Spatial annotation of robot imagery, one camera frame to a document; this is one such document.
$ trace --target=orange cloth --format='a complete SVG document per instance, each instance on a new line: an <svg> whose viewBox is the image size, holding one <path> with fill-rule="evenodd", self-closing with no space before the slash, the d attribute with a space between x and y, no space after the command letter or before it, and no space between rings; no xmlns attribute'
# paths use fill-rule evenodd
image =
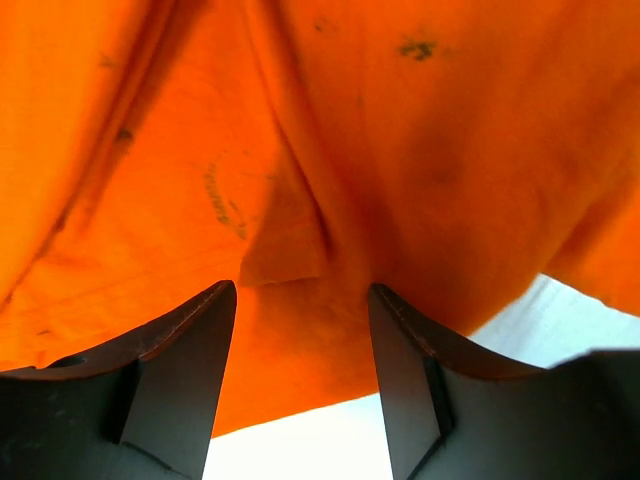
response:
<svg viewBox="0 0 640 480"><path fill-rule="evenodd" d="M640 314L640 4L0 5L0 368L230 278L215 432L376 389L372 281L468 333Z"/></svg>

